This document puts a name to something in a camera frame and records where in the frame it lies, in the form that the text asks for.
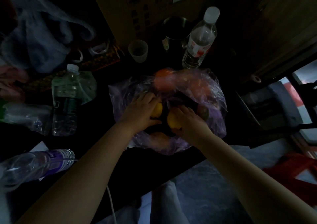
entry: forearm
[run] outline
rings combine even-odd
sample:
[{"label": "forearm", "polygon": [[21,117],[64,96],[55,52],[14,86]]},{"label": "forearm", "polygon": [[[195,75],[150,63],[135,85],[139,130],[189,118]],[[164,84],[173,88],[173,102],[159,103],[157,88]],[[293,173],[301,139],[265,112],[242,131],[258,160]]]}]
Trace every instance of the forearm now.
[{"label": "forearm", "polygon": [[220,138],[200,140],[199,149],[233,186],[255,223],[315,223],[315,211]]},{"label": "forearm", "polygon": [[131,137],[114,125],[17,223],[90,223]]}]

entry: purple plastic bag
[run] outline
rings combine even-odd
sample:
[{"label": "purple plastic bag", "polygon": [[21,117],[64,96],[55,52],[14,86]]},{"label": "purple plastic bag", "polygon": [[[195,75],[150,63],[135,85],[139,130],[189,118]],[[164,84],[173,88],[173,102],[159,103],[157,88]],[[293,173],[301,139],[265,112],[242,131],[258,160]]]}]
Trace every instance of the purple plastic bag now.
[{"label": "purple plastic bag", "polygon": [[[138,79],[130,77],[109,86],[109,95],[116,122],[120,120],[133,97],[138,96],[141,92],[154,92],[161,97],[163,106],[167,106],[168,109],[171,106],[185,104],[184,98],[177,94],[181,92],[182,95],[185,95],[186,98],[189,97],[197,105],[196,113],[202,118],[206,117],[205,121],[215,135],[220,138],[226,135],[224,124],[224,116],[227,113],[226,101],[216,76],[209,69],[174,71],[166,77],[160,77],[158,82],[154,80],[154,76],[142,76]],[[173,90],[167,93],[158,92],[156,85],[162,83],[162,80],[164,80],[164,83],[168,83],[168,86],[172,86]],[[204,116],[198,113],[198,109],[204,110]],[[190,146],[178,136],[169,137],[158,132],[148,134],[145,131],[137,133],[130,142],[130,147],[151,148],[165,155],[186,150]]]}]

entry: cardboard box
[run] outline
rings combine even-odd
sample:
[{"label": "cardboard box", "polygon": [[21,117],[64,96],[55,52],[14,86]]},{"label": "cardboard box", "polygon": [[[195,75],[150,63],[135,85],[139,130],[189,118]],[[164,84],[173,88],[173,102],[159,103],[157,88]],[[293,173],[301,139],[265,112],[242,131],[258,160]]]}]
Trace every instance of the cardboard box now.
[{"label": "cardboard box", "polygon": [[170,16],[195,20],[206,0],[96,0],[124,50],[135,39],[148,41]]}]

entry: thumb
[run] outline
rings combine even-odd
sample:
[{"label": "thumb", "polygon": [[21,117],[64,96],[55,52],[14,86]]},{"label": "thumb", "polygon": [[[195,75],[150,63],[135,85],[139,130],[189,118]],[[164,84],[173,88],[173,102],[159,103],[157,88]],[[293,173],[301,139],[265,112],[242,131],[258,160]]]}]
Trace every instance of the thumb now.
[{"label": "thumb", "polygon": [[162,122],[160,120],[150,120],[149,126],[160,125]]},{"label": "thumb", "polygon": [[183,135],[183,132],[182,132],[181,130],[178,130],[178,129],[172,129],[172,132],[173,132],[174,134],[177,134],[177,135],[180,136],[180,137],[182,137],[182,135]]}]

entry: person's left hand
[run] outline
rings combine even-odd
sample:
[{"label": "person's left hand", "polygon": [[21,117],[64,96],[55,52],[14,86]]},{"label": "person's left hand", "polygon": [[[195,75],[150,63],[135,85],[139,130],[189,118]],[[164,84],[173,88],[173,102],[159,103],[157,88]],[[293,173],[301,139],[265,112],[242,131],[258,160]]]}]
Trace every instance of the person's left hand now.
[{"label": "person's left hand", "polygon": [[160,97],[148,92],[134,98],[121,116],[119,123],[132,131],[132,134],[145,130],[149,126],[161,124],[160,120],[150,119],[156,104],[162,102]]}]

